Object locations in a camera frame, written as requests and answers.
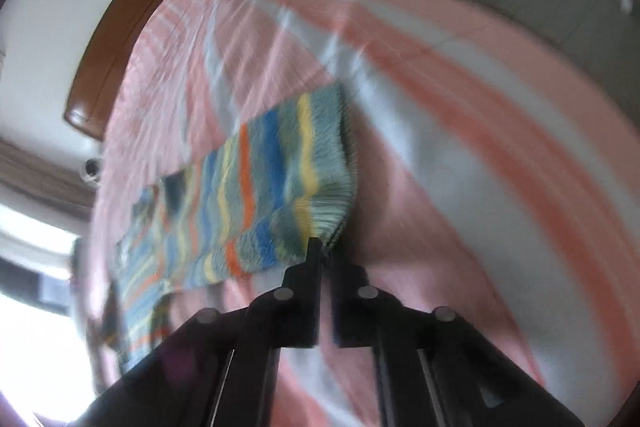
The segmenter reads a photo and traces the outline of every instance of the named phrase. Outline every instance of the screw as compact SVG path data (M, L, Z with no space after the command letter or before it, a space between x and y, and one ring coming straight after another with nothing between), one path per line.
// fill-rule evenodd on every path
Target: screw
M273 297L276 301L288 301L293 296L293 290L291 288L276 288L273 292Z
M361 286L358 288L358 296L362 299L375 299L378 296L378 288L374 286Z
M448 306L440 306L433 311L440 322L451 322L456 319L456 312Z
M211 324L216 318L218 318L220 312L215 308L204 308L196 313L196 320L200 324Z

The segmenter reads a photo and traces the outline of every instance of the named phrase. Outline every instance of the wooden trim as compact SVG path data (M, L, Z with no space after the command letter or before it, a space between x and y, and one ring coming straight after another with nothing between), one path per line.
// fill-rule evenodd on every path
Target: wooden trim
M82 133L104 137L129 57L163 0L112 0L82 56L64 118Z

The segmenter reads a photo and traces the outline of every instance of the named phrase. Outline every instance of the black metal bracket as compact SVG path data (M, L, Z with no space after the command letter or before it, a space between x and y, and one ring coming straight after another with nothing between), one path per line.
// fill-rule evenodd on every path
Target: black metal bracket
M318 341L323 264L335 342L372 348L385 427L578 427L568 409L447 307L405 308L340 251L306 261L248 308L199 311L76 422L91 427L265 427L281 347Z

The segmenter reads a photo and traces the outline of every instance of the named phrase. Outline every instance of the white wall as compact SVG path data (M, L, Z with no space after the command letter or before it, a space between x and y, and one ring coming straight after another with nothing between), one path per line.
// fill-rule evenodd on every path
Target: white wall
M0 10L0 134L79 169L98 144L62 119L78 62L111 0L7 0Z

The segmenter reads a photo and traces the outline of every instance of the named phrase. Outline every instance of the bed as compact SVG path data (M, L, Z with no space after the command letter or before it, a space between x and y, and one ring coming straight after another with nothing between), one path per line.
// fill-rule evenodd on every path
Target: bed
M144 187L340 82L358 160L344 237L372 283L456 309L585 425L613 418L640 378L640 140L583 73L466 0L155 0L135 23L117 5L66 112L104 138L82 276L92 321ZM172 296L172 330L246 306L283 271L139 284ZM272 425L379 424L370 353L336 349L327 328L325 302L319 347L283 350Z

